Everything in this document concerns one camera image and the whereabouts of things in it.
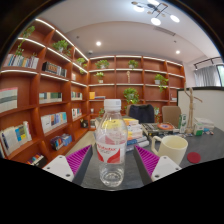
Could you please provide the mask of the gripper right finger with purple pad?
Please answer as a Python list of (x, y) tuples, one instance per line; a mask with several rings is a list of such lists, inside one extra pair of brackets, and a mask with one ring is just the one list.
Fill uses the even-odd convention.
[(143, 182), (154, 182), (181, 170), (169, 157), (159, 157), (139, 146), (135, 147), (133, 155)]

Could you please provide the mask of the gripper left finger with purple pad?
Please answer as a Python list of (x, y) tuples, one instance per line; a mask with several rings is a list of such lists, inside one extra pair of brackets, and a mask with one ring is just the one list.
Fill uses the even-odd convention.
[(88, 145), (68, 156), (58, 155), (44, 170), (70, 182), (82, 182), (92, 155), (92, 146)]

